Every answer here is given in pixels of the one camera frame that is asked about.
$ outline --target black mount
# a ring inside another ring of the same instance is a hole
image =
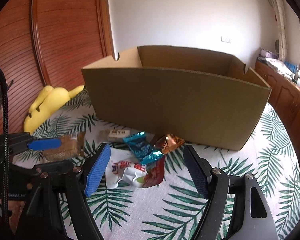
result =
[[[208,199],[193,240],[217,238],[228,194],[235,194],[235,197],[229,230],[224,239],[278,239],[270,208],[253,174],[237,177],[212,168],[191,145],[185,146],[183,156],[198,193]]]

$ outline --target orange foil wrapper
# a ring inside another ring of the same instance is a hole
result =
[[[185,140],[173,134],[162,136],[156,141],[154,147],[160,149],[163,154],[167,154],[175,149],[178,149],[185,143]]]

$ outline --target metal screw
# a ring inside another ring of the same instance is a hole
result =
[[[220,170],[219,168],[213,168],[213,169],[212,169],[212,172],[213,172],[214,174],[221,174],[221,170]]]
[[[27,189],[32,189],[32,187],[33,187],[32,183],[27,184]]]
[[[246,174],[246,177],[247,177],[248,179],[253,179],[253,178],[254,178],[253,174],[251,174],[251,173],[247,173],[247,174]]]
[[[48,177],[48,173],[47,172],[43,172],[43,173],[41,173],[40,177],[42,179],[45,179],[46,177]]]
[[[78,172],[81,171],[81,167],[80,166],[75,166],[75,167],[73,167],[72,171],[75,172],[75,173],[78,173]]]

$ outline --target yellow plush toy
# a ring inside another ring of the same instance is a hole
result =
[[[62,107],[67,101],[83,90],[83,85],[71,91],[64,88],[44,87],[29,108],[23,130],[33,133],[45,120]]]

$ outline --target black cable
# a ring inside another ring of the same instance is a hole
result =
[[[2,96],[2,116],[3,116],[3,137],[4,137],[4,164],[2,180],[2,222],[6,230],[10,230],[8,216],[8,179],[9,179],[9,125],[8,125],[8,90],[4,73],[0,69],[0,87]]]

